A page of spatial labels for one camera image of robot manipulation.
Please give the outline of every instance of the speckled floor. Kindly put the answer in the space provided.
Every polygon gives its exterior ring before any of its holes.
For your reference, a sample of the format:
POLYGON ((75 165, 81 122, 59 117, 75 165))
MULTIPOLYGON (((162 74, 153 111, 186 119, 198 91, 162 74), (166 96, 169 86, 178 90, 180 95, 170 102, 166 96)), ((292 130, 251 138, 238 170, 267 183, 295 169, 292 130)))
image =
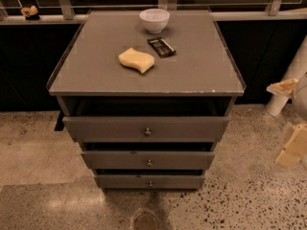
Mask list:
POLYGON ((261 104, 235 105, 202 189, 98 189, 57 112, 0 113, 0 229, 133 229, 142 212, 159 230, 307 229, 307 170, 273 161, 287 122, 261 104))

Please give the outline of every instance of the chest of drawers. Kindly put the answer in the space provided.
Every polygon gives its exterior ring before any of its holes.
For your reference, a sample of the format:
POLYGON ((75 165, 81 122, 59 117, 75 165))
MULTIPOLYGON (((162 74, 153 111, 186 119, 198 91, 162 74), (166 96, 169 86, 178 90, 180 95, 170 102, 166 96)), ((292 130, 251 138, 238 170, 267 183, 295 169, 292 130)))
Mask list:
POLYGON ((208 11, 172 11, 148 34, 139 11, 93 11, 49 92, 103 189, 199 189, 244 83, 208 11), (177 54, 159 58, 148 38, 177 54), (154 56, 146 74, 120 65, 129 47, 154 56))

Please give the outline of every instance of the drawer knob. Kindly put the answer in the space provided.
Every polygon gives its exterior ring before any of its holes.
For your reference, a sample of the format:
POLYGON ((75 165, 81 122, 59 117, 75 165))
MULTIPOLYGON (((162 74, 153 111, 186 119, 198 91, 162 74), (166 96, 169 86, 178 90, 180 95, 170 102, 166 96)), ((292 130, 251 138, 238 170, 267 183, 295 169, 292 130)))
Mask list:
POLYGON ((144 135, 147 136, 147 137, 152 135, 152 132, 151 132, 151 130, 148 127, 146 127, 146 129, 145 129, 144 135))
POLYGON ((151 159, 149 159, 149 160, 147 161, 147 166, 148 166, 148 167, 152 167, 152 166, 153 166, 153 162, 152 162, 151 159))

